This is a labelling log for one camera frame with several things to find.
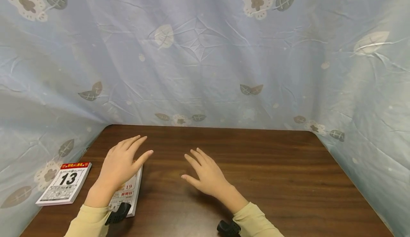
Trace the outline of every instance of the hand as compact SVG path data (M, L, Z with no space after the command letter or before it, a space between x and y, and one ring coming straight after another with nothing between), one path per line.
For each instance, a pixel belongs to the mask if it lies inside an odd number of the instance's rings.
M135 175L153 151L146 151L136 162L134 155L140 145L147 139L137 135L119 142L108 151L102 164L97 183L106 188L117 190L123 183Z
M188 154L185 154L185 158L194 168L199 180L189 175L182 175L181 178L185 179L199 191L218 199L232 214L237 213L249 203L237 191L235 186L225 179L221 169L210 156L206 155L199 148L196 151L191 150L191 153L198 161Z
M219 199L224 190L231 186L230 183L225 179L224 174L215 161L201 149L191 150L191 153L198 161L188 154L185 154L185 159L194 168L199 180L189 175L182 175L181 177L199 191Z
M84 205L107 207L118 188L135 175L153 151L146 151L134 162L135 152L147 137L140 135L119 142L108 151L100 176L88 192Z

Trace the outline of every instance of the red calendar header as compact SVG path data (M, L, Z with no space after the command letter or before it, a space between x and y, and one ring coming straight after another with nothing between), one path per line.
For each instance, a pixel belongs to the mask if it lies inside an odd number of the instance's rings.
M89 162L66 163L61 166L61 169L86 168L89 164Z

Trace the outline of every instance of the black wristband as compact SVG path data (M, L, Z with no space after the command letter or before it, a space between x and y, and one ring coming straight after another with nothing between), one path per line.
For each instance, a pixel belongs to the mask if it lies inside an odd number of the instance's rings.
M238 226L238 224L234 221L231 221L231 223L228 224L224 220L219 222L216 229L222 235L222 237L236 237L241 231L241 227Z
M124 220L124 218L127 217L127 214L130 208L131 208L130 204L126 202L121 202L116 212L111 211L110 215L107 218L107 221L105 221L105 225L108 226L110 224L119 223L122 220Z

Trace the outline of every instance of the light green sleeve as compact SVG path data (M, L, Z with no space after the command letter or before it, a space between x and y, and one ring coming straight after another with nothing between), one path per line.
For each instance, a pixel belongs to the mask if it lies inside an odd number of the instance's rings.
M83 205L77 217L71 221L64 237L105 237L108 232L105 221L109 215L108 207Z
M251 202L235 213L233 221L241 227L241 237L283 237L258 206Z

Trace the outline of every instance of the brown table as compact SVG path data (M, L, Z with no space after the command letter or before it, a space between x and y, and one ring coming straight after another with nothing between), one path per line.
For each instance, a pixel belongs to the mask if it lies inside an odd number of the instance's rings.
M392 237L310 132L124 125L107 127L81 159L93 166L75 203L43 208L21 236L64 236L108 149L138 134L148 135L140 151L154 155L144 165L135 217L112 225L108 236L218 236L218 222L231 215L180 178L192 173L183 154L200 147L285 237Z

